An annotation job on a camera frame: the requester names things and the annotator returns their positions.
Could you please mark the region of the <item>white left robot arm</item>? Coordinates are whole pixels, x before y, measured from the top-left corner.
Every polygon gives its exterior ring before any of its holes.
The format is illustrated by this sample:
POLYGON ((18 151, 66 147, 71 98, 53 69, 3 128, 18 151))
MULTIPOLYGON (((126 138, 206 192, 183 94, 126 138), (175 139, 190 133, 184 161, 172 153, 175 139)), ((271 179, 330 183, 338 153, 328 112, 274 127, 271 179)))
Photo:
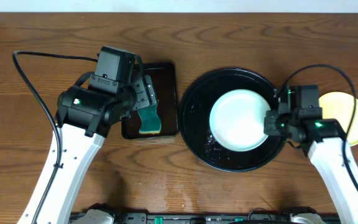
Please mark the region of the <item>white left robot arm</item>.
POLYGON ((37 185, 19 223, 67 223, 85 174, 111 126, 135 110, 157 105, 150 75, 119 88, 118 82, 83 74, 58 98, 50 150, 37 185))

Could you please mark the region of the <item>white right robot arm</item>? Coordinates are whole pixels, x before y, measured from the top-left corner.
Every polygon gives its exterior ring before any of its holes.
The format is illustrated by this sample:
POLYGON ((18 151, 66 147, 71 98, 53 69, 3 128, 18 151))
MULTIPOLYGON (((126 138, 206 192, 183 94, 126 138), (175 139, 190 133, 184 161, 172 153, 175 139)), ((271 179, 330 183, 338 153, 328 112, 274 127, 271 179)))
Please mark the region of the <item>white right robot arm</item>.
POLYGON ((358 166, 335 119, 323 119, 321 108, 268 110, 264 133, 297 142, 315 166, 341 223, 358 223, 358 166))

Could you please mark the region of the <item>mint plate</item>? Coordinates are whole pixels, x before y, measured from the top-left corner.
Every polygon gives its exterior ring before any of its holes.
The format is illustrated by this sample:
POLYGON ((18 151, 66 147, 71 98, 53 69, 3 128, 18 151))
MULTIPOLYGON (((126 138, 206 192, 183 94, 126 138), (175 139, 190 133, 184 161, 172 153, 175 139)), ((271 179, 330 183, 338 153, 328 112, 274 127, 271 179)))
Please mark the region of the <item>mint plate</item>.
POLYGON ((220 145, 230 151, 251 151, 268 138, 264 133, 264 118, 269 110, 267 100, 254 91, 229 91, 211 109, 211 134, 220 145))

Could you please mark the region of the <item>green and yellow sponge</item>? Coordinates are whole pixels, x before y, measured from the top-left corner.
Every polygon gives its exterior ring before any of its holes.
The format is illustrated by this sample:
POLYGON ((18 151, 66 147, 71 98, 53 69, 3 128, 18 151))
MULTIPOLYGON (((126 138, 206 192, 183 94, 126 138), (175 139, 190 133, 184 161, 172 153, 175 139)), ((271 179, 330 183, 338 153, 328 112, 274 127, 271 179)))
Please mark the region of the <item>green and yellow sponge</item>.
POLYGON ((162 122, 157 114, 157 104, 142 108, 137 111, 141 120, 140 134, 159 134, 162 122))

